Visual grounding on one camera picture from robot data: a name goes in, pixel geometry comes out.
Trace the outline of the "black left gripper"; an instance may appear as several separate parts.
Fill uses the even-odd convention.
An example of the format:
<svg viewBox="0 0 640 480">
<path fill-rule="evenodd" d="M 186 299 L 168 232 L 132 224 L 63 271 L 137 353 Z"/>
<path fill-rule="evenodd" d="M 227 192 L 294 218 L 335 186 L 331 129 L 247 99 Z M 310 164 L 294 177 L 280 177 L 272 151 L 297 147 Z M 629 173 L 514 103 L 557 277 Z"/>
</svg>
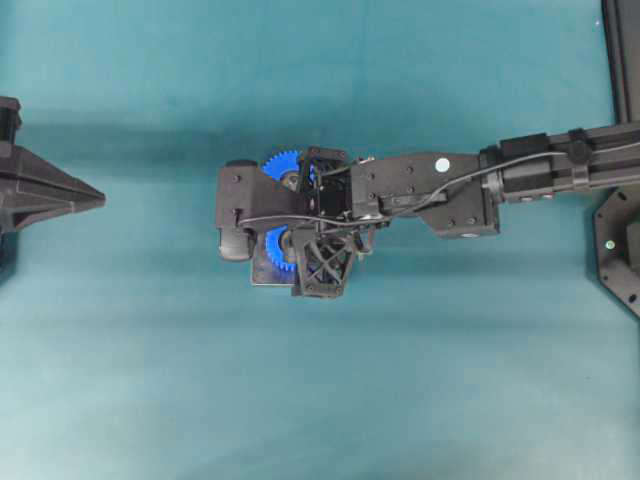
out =
<svg viewBox="0 0 640 480">
<path fill-rule="evenodd" d="M 17 98 L 1 97 L 1 269 L 9 264 L 9 233 L 34 223 L 103 207 L 106 196 L 28 149 L 15 145 Z"/>
</svg>

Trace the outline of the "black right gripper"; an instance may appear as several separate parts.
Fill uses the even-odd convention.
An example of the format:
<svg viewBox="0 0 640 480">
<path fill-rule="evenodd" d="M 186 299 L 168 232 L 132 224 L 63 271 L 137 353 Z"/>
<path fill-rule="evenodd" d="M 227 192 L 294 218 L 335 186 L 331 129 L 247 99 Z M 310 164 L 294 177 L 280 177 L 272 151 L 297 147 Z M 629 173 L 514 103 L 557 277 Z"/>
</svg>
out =
<svg viewBox="0 0 640 480">
<path fill-rule="evenodd" d="M 308 217 L 291 227 L 295 297 L 334 299 L 344 294 L 361 246 L 353 225 L 351 173 L 343 150 L 311 146 L 299 160 Z"/>
</svg>

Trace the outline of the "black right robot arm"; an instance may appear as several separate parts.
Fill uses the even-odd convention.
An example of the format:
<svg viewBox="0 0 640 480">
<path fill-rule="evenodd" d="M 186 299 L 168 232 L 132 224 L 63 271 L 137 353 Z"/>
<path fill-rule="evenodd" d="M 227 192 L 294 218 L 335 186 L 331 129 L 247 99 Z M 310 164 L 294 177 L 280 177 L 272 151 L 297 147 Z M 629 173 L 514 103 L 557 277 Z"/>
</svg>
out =
<svg viewBox="0 0 640 480">
<path fill-rule="evenodd" d="M 290 238 L 295 296 L 337 298 L 374 233 L 418 218 L 446 239 L 500 232 L 499 207 L 568 192 L 636 185 L 639 125 L 502 140 L 476 154 L 427 152 L 347 163 L 312 149 L 299 162 L 309 217 Z"/>
</svg>

